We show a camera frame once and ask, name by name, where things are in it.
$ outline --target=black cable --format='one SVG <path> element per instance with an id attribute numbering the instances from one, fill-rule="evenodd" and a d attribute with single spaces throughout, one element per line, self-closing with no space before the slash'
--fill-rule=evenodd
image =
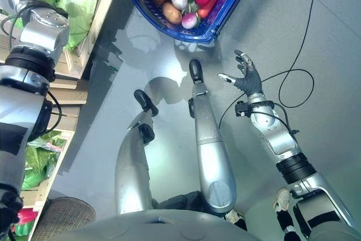
<path id="1" fill-rule="evenodd" d="M 1 28 L 1 31 L 3 33 L 5 33 L 7 36 L 9 36 L 9 33 L 7 33 L 7 31 L 5 30 L 4 26 L 5 26 L 5 23 L 8 22 L 9 20 L 11 19 L 14 19 L 15 18 L 15 15 L 13 16 L 9 16 L 9 17 L 6 17 L 4 20 L 1 21 L 0 23 L 0 28 Z"/>
<path id="2" fill-rule="evenodd" d="M 11 230 L 9 230 L 9 232 L 7 233 L 7 235 L 9 236 L 10 241 L 16 241 L 16 239 L 15 239 L 14 235 L 12 234 L 12 231 L 11 231 Z"/>
<path id="3" fill-rule="evenodd" d="M 44 133 L 40 134 L 39 137 L 41 137 L 42 135 L 45 135 L 45 134 L 53 131 L 53 130 L 57 127 L 57 125 L 59 124 L 59 122 L 60 122 L 60 120 L 61 120 L 61 117 L 62 117 L 62 115 L 63 115 L 63 113 L 62 113 L 62 111 L 61 111 L 61 106 L 60 106 L 58 100 L 56 100 L 56 98 L 54 97 L 54 95 L 53 95 L 50 91 L 48 91 L 48 94 L 49 94 L 49 96 L 51 97 L 51 99 L 54 100 L 54 102 L 55 102 L 55 104 L 56 104 L 56 107 L 57 107 L 58 110 L 59 110 L 59 116 L 58 116 L 58 119 L 57 119 L 56 123 L 52 126 L 52 128 L 50 128 L 49 130 L 46 130 Z"/>
<path id="4" fill-rule="evenodd" d="M 283 72 L 277 73 L 277 74 L 275 74 L 275 75 L 273 75 L 273 76 L 270 76 L 270 77 L 262 80 L 262 83 L 263 83 L 263 82 L 266 82 L 267 80 L 270 80 L 270 79 L 272 79 L 272 78 L 274 78 L 274 77 L 283 75 L 284 73 L 290 73 L 290 72 L 296 72 L 296 71 L 305 72 L 305 73 L 307 73 L 307 74 L 311 77 L 311 79 L 312 79 L 312 89 L 311 89 L 308 97 L 307 97 L 306 100 L 305 100 L 305 101 L 307 101 L 307 100 L 309 99 L 309 97 L 311 96 L 311 94 L 314 92 L 315 79 L 314 79 L 314 77 L 311 75 L 311 73 L 310 73 L 309 71 L 305 70 L 305 69 L 291 69 L 291 70 L 283 71 Z M 227 111 L 228 111 L 228 110 L 231 108 L 231 106 L 232 106 L 235 102 L 237 102 L 238 99 L 240 99 L 243 95 L 245 95 L 245 93 L 242 93 L 240 96 L 238 96 L 237 99 L 235 99 L 235 100 L 227 107 L 227 109 L 224 111 L 224 113 L 223 113 L 223 115 L 222 115 L 222 117 L 221 117 L 221 119 L 220 119 L 220 121 L 219 121 L 219 125 L 218 125 L 218 128 L 219 128 L 219 129 L 221 128 L 222 120 L 223 120 L 225 114 L 227 113 Z"/>
<path id="5" fill-rule="evenodd" d="M 14 22 L 12 22 L 11 24 L 11 28 L 10 28 L 10 32 L 9 32 L 9 50 L 11 50 L 12 46 L 11 46 L 11 37 L 12 37 L 12 31 L 14 29 L 14 26 L 15 26 L 15 23 L 16 21 L 19 19 L 19 17 L 21 16 L 21 14 L 26 11 L 26 10 L 29 10 L 31 8 L 49 8 L 51 10 L 54 10 L 56 11 L 56 9 L 52 6 L 50 6 L 49 4 L 46 4 L 46 3 L 36 3 L 36 4 L 30 4 L 24 8 L 22 8 L 18 13 L 17 15 L 15 15 L 14 17 Z"/>
<path id="6" fill-rule="evenodd" d="M 282 109 L 283 114 L 284 114 L 284 118 L 285 118 L 285 120 L 286 120 L 286 124 L 287 124 L 287 126 L 290 128 L 289 121 L 288 121 L 288 115 L 287 115 L 286 109 L 285 109 L 281 104 L 279 104 L 279 103 L 273 102 L 273 104 L 275 104 L 276 106 L 278 106 L 279 108 Z"/>
<path id="7" fill-rule="evenodd" d="M 312 12 L 313 4 L 314 4 L 314 0 L 311 1 L 309 18 L 308 18 L 308 20 L 307 20 L 306 30 L 305 30 L 305 34 L 303 35 L 303 40 L 302 40 L 302 43 L 301 43 L 301 47 L 300 47 L 300 49 L 299 49 L 299 51 L 298 51 L 298 53 L 297 53 L 297 56 L 296 56 L 296 58 L 294 59 L 292 65 L 291 65 L 291 67 L 290 67 L 290 69 L 289 69 L 288 71 L 292 70 L 292 68 L 293 68 L 294 65 L 296 64 L 296 61 L 297 61 L 297 59 L 298 59 L 298 57 L 299 57 L 299 55 L 300 55 L 300 53 L 301 53 L 301 51 L 302 51 L 303 45 L 305 44 L 307 31 L 308 31 L 309 25 L 310 25 L 311 12 Z M 288 75 L 289 75 L 289 72 L 287 73 L 287 75 L 286 75 L 286 76 L 284 77 L 284 79 L 282 80 L 282 83 L 281 83 L 280 88 L 279 88 L 279 90 L 278 90 L 278 100 L 280 101 L 280 103 L 281 103 L 282 106 L 284 106 L 284 107 L 287 107 L 287 108 L 296 108 L 296 107 L 299 107 L 299 106 L 303 105 L 304 103 L 306 103 L 306 101 L 309 99 L 309 97 L 311 96 L 312 93 L 310 93 L 310 95 L 309 95 L 302 103 L 300 103 L 300 104 L 298 104 L 298 105 L 296 105 L 296 106 L 287 106 L 286 104 L 284 104 L 284 103 L 282 102 L 282 99 L 281 99 L 281 90 L 282 90 L 282 87 L 283 87 L 283 83 L 284 83 L 284 81 L 286 80 L 286 78 L 288 77 Z"/>

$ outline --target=black pants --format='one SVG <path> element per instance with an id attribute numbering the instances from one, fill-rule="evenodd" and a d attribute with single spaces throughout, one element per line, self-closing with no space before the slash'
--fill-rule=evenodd
<path id="1" fill-rule="evenodd" d="M 281 229 L 284 231 L 288 226 L 293 226 L 292 217 L 288 211 L 277 212 L 277 219 Z M 290 231 L 284 235 L 284 241 L 301 241 L 300 237 L 294 231 Z"/>
<path id="2" fill-rule="evenodd" d="M 280 223 L 281 229 L 284 231 L 288 226 L 293 226 L 292 217 L 288 211 L 277 212 L 277 219 Z M 239 228 L 247 231 L 246 222 L 243 219 L 238 220 L 235 223 Z M 290 231 L 284 235 L 284 241 L 301 241 L 300 237 L 294 231 Z"/>

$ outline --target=wicker basket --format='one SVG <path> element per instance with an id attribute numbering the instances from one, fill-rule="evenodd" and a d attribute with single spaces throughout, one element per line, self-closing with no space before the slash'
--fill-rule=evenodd
<path id="1" fill-rule="evenodd" d="M 52 200 L 44 211 L 32 240 L 46 241 L 93 220 L 95 220 L 95 211 L 89 204 L 76 198 L 57 198 Z"/>

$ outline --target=red onion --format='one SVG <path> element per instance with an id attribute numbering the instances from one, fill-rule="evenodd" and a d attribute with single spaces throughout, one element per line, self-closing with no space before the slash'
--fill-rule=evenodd
<path id="1" fill-rule="evenodd" d="M 197 15 L 193 12 L 184 14 L 182 19 L 182 26 L 185 29 L 194 28 L 194 26 L 197 24 L 197 20 L 198 20 Z"/>

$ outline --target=person's leg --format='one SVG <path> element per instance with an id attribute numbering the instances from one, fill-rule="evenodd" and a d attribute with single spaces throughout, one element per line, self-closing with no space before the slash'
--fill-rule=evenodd
<path id="1" fill-rule="evenodd" d="M 300 237 L 296 234 L 292 217 L 288 213 L 289 206 L 289 191 L 281 189 L 278 191 L 277 198 L 273 203 L 273 208 L 277 214 L 278 222 L 281 229 L 284 231 L 284 241 L 301 241 Z"/>
<path id="2" fill-rule="evenodd" d="M 247 231 L 247 225 L 244 220 L 244 215 L 241 213 L 238 213 L 234 209 L 230 210 L 225 216 L 224 219 L 237 227 Z"/>

